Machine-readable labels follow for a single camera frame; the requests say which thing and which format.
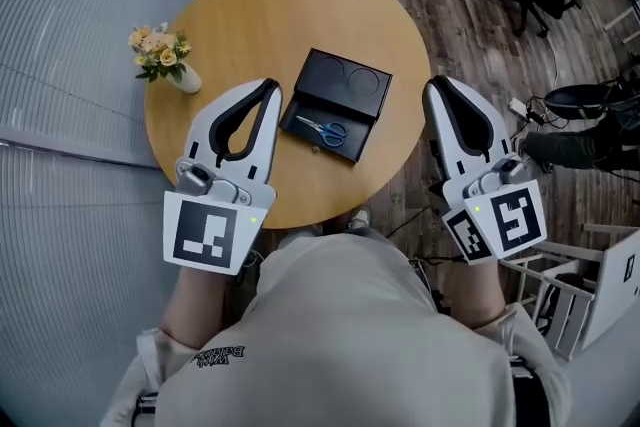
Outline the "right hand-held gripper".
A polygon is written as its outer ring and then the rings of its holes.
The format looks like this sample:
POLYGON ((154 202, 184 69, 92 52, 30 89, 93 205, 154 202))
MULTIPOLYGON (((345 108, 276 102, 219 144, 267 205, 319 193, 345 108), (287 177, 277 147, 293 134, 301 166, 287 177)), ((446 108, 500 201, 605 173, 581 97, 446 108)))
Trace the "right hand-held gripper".
POLYGON ((448 211, 441 219, 465 263, 504 259, 545 240, 538 182, 518 155, 509 154, 498 110, 475 89, 443 75, 427 82, 422 102, 440 172, 455 178, 445 182, 448 211))

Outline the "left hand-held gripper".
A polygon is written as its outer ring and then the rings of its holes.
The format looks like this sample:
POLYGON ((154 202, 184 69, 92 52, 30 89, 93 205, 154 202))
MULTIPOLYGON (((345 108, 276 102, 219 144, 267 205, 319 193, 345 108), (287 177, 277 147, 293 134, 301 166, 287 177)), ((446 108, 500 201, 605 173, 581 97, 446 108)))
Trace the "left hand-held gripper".
POLYGON ((236 86, 201 109, 191 124, 178 181, 164 195, 163 259, 227 276, 239 274, 276 199, 268 184, 282 106, 272 78, 236 86), (246 146, 229 147, 253 108, 246 146))

